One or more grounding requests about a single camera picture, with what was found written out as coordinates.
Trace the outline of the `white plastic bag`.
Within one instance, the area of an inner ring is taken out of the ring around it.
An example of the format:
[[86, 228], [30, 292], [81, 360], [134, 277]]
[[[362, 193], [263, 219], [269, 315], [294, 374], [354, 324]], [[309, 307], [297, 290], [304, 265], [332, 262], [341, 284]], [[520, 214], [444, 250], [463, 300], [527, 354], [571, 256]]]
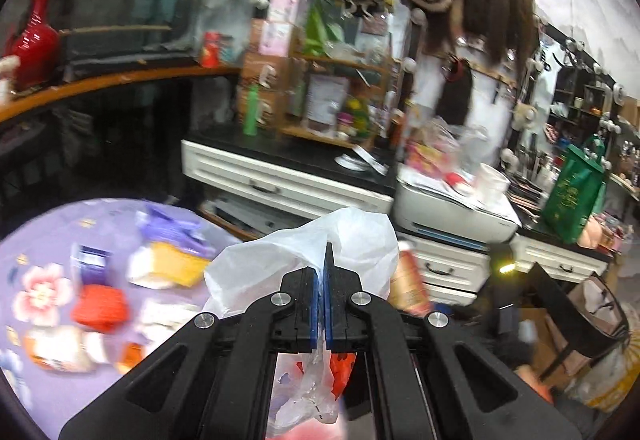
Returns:
[[297, 229], [224, 249], [204, 271], [208, 299], [203, 309], [218, 317], [232, 316], [277, 291], [285, 274], [312, 267], [322, 275], [327, 245], [332, 246], [334, 264], [356, 272], [364, 290], [388, 296], [399, 260], [390, 218], [342, 208]]

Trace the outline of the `white crumpled tissue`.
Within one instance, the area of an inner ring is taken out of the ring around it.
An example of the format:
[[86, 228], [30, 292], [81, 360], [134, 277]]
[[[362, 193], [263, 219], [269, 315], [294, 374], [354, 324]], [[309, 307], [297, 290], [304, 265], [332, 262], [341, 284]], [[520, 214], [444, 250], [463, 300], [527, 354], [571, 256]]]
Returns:
[[186, 302], [160, 302], [145, 299], [134, 330], [149, 344], [161, 344], [200, 312], [197, 305]]

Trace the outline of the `white three-drawer cabinet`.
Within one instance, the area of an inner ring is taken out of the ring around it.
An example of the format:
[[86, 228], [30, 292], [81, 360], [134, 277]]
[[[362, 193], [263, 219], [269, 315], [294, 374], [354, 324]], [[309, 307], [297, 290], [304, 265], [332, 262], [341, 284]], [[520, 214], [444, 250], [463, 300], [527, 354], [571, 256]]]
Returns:
[[428, 296], [436, 302], [469, 305], [489, 276], [486, 253], [441, 244], [405, 233], [398, 241], [411, 245]]

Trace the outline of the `red foam net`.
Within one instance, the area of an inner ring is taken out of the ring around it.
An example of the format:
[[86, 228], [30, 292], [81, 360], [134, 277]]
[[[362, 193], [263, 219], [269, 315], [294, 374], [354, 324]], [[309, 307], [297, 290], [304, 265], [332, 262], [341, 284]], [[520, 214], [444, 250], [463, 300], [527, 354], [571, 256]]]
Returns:
[[125, 293], [116, 287], [91, 284], [81, 288], [70, 318], [99, 333], [111, 333], [129, 319]]

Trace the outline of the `purple floral tablecloth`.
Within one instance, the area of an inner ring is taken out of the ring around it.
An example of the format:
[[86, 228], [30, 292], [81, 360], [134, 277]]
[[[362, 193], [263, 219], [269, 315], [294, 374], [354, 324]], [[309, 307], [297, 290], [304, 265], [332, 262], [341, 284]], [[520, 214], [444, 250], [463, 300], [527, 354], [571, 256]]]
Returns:
[[[1, 241], [1, 371], [30, 417], [54, 439], [63, 425], [160, 344], [134, 330], [145, 299], [203, 308], [199, 282], [152, 290], [127, 281], [129, 257], [146, 245], [136, 213], [147, 203], [97, 198], [49, 210]], [[81, 287], [70, 268], [73, 243], [111, 252], [110, 285], [121, 289], [129, 319], [100, 334], [70, 318]]]

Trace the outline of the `black wooden chair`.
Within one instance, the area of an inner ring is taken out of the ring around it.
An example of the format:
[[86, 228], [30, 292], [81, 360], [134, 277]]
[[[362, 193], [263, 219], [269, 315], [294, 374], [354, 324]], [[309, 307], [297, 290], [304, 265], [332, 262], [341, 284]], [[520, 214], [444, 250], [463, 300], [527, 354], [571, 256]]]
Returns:
[[605, 293], [612, 296], [611, 302], [620, 316], [620, 322], [611, 330], [605, 330], [587, 310], [579, 309], [578, 305], [570, 300], [567, 293], [564, 293], [538, 262], [533, 263], [526, 277], [528, 287], [536, 293], [551, 321], [565, 340], [565, 346], [539, 375], [541, 380], [549, 378], [574, 352], [587, 359], [598, 360], [628, 339], [627, 316], [620, 308], [620, 303], [612, 291], [596, 273], [587, 277], [587, 281], [596, 281], [602, 285]]

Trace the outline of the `purple plastic bag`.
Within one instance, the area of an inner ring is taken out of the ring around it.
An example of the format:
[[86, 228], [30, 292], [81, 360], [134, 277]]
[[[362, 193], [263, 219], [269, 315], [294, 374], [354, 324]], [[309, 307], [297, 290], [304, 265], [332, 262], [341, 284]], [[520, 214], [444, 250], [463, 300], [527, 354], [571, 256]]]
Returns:
[[136, 213], [136, 226], [149, 243], [163, 243], [203, 259], [212, 260], [216, 248], [205, 237], [200, 223], [171, 217], [160, 208], [146, 204]]

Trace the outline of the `white printer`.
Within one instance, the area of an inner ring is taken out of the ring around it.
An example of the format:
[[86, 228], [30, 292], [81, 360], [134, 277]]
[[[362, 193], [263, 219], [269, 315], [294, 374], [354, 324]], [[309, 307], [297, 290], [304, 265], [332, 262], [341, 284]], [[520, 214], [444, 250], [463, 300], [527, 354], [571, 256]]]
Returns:
[[478, 243], [506, 243], [518, 233], [521, 221], [506, 195], [489, 206], [474, 194], [463, 196], [442, 180], [400, 165], [392, 216], [406, 231], [440, 232]]

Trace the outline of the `blue white small box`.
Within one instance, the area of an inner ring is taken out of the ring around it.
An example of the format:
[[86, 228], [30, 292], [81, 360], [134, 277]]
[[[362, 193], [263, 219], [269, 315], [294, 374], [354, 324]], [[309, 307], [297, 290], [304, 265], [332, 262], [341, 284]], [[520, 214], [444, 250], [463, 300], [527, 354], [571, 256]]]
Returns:
[[73, 243], [70, 249], [70, 268], [76, 286], [110, 285], [111, 252]]

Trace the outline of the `white upper drawer cabinet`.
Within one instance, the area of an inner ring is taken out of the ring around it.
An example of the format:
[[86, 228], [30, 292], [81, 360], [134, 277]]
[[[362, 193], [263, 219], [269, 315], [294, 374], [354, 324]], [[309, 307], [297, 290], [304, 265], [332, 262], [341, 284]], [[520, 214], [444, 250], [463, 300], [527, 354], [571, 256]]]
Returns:
[[387, 213], [393, 197], [184, 140], [183, 173], [223, 192], [316, 219], [341, 208]]

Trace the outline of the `green shopping bag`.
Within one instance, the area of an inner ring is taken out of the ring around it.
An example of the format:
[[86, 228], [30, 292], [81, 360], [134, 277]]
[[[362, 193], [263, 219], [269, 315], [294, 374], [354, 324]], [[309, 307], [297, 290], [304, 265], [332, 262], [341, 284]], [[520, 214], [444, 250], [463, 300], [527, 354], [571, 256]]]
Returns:
[[574, 244], [597, 206], [605, 181], [605, 145], [592, 134], [584, 146], [570, 144], [541, 220], [565, 244]]

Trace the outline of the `green bottle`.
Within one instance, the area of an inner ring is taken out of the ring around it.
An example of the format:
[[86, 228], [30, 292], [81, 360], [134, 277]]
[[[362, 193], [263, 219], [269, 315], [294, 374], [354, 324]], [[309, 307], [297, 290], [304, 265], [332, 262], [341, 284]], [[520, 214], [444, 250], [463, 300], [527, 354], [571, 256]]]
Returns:
[[259, 106], [259, 88], [256, 84], [253, 84], [247, 90], [246, 109], [243, 121], [243, 133], [247, 137], [256, 137], [257, 135]]

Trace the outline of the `wooden shelf rack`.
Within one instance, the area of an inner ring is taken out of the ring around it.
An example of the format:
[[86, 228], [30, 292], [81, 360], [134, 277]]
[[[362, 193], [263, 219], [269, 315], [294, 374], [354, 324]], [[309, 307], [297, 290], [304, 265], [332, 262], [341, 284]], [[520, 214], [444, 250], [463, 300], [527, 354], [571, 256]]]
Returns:
[[381, 132], [385, 95], [394, 91], [399, 62], [356, 62], [293, 53], [276, 128], [282, 137], [343, 148], [371, 149]]

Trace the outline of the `red tin can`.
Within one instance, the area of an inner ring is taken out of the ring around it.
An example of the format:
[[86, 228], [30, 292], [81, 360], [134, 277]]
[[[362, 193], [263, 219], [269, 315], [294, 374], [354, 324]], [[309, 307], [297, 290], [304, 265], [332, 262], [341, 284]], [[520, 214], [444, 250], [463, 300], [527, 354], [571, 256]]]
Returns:
[[200, 63], [204, 68], [217, 68], [220, 65], [220, 33], [218, 31], [204, 32]]

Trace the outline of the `red vase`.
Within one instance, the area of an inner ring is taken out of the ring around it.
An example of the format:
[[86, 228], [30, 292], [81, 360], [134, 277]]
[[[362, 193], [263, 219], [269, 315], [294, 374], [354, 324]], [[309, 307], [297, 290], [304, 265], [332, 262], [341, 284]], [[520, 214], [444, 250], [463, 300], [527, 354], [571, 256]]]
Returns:
[[61, 41], [58, 32], [47, 22], [49, 2], [32, 0], [26, 26], [9, 47], [9, 56], [20, 59], [20, 66], [15, 71], [18, 92], [49, 81], [58, 66]]

